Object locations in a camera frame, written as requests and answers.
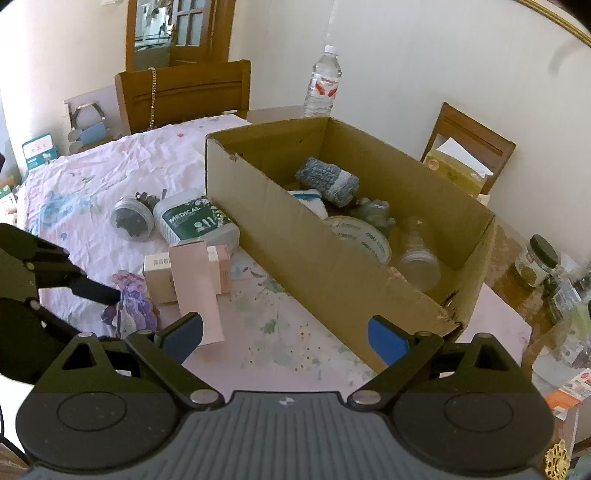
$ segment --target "white tissue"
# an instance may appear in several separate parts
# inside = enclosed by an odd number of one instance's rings
[[[466,167],[474,170],[481,178],[493,176],[494,173],[480,163],[476,158],[472,157],[470,153],[462,147],[453,138],[449,138],[441,147],[437,149],[438,152],[445,153],[456,160],[461,161]]]

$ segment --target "rolled gray cloth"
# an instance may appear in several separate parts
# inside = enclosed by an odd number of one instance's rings
[[[359,179],[332,163],[324,163],[317,158],[310,157],[295,177],[318,190],[322,196],[337,207],[348,205],[359,190]]]

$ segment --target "chair backrest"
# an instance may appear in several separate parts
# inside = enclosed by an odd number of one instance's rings
[[[439,112],[439,117],[421,161],[425,160],[425,157],[433,148],[438,134],[443,137],[452,137],[494,173],[494,176],[488,177],[482,188],[482,193],[490,192],[515,149],[513,142],[456,110],[447,102],[441,107],[441,112]]]
[[[152,71],[115,77],[121,121],[127,134],[150,127]],[[156,69],[154,126],[176,124],[237,110],[246,117],[251,89],[248,60]]]

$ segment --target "white plastic bottle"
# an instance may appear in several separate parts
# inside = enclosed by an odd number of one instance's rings
[[[312,70],[304,102],[304,116],[330,115],[342,74],[336,57],[336,48],[327,45],[324,55]]]

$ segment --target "glass jar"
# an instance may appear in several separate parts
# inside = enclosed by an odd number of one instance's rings
[[[515,259],[517,273],[533,288],[542,285],[556,265],[558,265],[558,254],[541,235],[531,237],[527,246]]]

